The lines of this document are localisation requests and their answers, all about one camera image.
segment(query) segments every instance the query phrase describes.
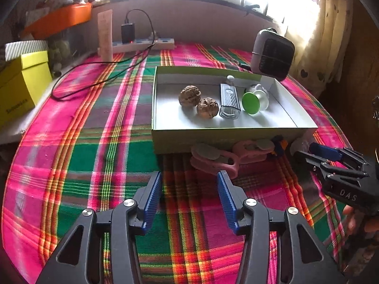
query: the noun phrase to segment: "cardboard box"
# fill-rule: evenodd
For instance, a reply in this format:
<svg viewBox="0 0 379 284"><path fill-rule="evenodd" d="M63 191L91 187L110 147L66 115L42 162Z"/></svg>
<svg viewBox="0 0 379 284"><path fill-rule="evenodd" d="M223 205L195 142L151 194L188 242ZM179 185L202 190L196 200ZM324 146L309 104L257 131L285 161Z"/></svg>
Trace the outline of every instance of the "cardboard box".
<svg viewBox="0 0 379 284"><path fill-rule="evenodd" d="M226 120L219 115L206 120L197 116L195 107L180 106L178 96L187 85L197 86L202 98L211 97L220 104L219 84L224 83L228 75L236 78L234 84L240 102L245 88L261 83L269 92L268 109L249 115L241 105L241 114L236 120ZM304 108L276 79L234 70L158 66L152 105L152 138L156 154L190 152L195 143L229 150L238 141L271 139L279 134L292 142L317 129Z"/></svg>
<svg viewBox="0 0 379 284"><path fill-rule="evenodd" d="M33 109L52 81L47 51L23 54L0 73L0 127Z"/></svg>
<svg viewBox="0 0 379 284"><path fill-rule="evenodd" d="M27 40L7 43L0 47L0 71L2 71L11 60L18 58L22 54L47 50L45 40Z"/></svg>

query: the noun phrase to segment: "white box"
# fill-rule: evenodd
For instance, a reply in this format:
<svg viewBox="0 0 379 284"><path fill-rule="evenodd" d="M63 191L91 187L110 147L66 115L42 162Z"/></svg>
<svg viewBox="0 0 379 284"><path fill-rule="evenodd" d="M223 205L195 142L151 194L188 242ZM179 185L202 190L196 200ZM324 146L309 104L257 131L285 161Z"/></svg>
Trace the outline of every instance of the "white box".
<svg viewBox="0 0 379 284"><path fill-rule="evenodd" d="M217 115L206 120L196 114L196 107L182 107L178 96L187 85L201 91L202 98L211 97L220 104L220 83L228 75L235 77L241 114L236 120ZM250 115L243 110L241 99L245 88L260 83L269 92L269 107ZM248 139L271 139L283 135L288 141L310 135L317 125L297 100L276 79L234 70L158 66L153 89L152 137L156 154L189 152L195 143L230 149Z"/></svg>

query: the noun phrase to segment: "human hand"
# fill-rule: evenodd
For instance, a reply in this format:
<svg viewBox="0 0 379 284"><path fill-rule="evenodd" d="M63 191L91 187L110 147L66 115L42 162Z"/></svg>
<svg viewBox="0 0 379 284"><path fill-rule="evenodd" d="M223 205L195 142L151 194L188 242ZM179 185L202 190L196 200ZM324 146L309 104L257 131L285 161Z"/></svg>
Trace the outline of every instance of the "human hand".
<svg viewBox="0 0 379 284"><path fill-rule="evenodd" d="M347 215L347 231L346 235L351 235L357 229L357 217L355 214L355 209L351 206L346 205L343 209L342 214ZM365 224L365 231L367 233L379 231L379 216L372 217Z"/></svg>

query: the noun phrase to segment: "walnut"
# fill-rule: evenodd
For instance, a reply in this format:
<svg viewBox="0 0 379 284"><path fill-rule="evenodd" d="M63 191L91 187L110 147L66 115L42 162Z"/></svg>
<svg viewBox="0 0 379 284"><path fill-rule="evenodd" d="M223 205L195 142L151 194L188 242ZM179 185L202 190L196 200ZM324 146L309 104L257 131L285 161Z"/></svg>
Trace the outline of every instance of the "walnut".
<svg viewBox="0 0 379 284"><path fill-rule="evenodd" d="M213 118L218 113L217 101L209 97L204 98L199 102L196 110L202 118Z"/></svg>
<svg viewBox="0 0 379 284"><path fill-rule="evenodd" d="M195 107L200 101L201 92L196 86L186 86L179 94L179 103L183 107Z"/></svg>

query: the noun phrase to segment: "power strip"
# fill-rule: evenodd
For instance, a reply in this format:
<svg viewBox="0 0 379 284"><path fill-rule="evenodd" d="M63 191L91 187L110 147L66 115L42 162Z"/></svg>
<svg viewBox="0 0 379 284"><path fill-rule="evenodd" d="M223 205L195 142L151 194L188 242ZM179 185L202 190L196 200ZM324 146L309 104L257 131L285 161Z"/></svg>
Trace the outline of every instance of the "power strip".
<svg viewBox="0 0 379 284"><path fill-rule="evenodd" d="M149 39L137 39L131 43L123 44L120 41L113 42L113 53L131 52L144 50L151 45L151 40ZM151 48L152 50L172 50L175 49L174 39L157 39L155 45Z"/></svg>

